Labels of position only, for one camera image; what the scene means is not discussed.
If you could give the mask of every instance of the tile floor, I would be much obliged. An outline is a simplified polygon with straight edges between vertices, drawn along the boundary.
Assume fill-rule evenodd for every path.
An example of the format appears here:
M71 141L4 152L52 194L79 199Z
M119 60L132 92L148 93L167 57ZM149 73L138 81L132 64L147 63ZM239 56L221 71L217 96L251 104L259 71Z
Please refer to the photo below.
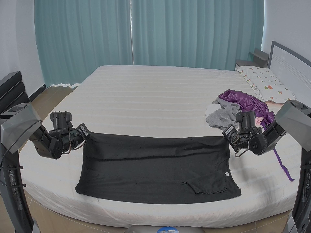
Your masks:
M73 89L70 87L50 87L42 92L32 105L42 119L53 110ZM37 220L41 233L123 233L125 228L109 227L86 223L55 213L38 203L25 192L32 216ZM206 233L281 233L287 221L288 212L271 216L256 222L230 228L204 229ZM0 232L14 233L14 228L0 197Z

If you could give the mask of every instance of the pile of clothes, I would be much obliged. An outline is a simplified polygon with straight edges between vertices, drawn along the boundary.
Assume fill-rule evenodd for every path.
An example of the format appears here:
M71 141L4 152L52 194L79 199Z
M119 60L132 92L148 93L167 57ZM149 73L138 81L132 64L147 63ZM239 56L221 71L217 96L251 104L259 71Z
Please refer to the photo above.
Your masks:
M269 111L266 103L242 91L227 90L220 94L216 100L208 105L205 116L210 127L226 129L232 124L236 129L239 123L236 121L236 114L244 111L255 111L255 123L264 127L274 121L274 112ZM282 164L276 149L274 153L290 181L294 179L290 176L288 169Z

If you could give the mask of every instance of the gray cloth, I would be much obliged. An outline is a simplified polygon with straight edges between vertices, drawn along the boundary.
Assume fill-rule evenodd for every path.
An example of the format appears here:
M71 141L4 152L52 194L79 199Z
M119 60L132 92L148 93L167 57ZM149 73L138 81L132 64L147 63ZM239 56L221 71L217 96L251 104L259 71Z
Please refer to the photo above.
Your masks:
M230 124L233 124L235 128L239 127L236 114L241 112L241 108L237 103L231 103L219 97L213 103L219 103L221 109L216 110L206 118L210 127L217 127L221 130L226 129Z

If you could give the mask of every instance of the baseboard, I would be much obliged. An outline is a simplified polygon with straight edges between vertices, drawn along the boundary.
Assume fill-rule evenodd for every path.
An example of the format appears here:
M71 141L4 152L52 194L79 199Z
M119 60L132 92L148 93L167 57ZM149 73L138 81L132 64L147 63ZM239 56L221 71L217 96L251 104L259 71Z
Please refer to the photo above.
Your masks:
M39 96L45 89L46 89L46 86L44 84L29 97L30 102L32 102L37 96Z

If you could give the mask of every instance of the blue sticker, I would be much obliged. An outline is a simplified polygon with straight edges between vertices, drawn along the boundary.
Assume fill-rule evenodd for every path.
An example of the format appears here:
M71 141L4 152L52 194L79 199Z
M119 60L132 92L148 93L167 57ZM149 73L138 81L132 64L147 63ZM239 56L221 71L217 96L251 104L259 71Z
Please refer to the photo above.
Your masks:
M157 233L179 233L179 231L174 227L162 227Z

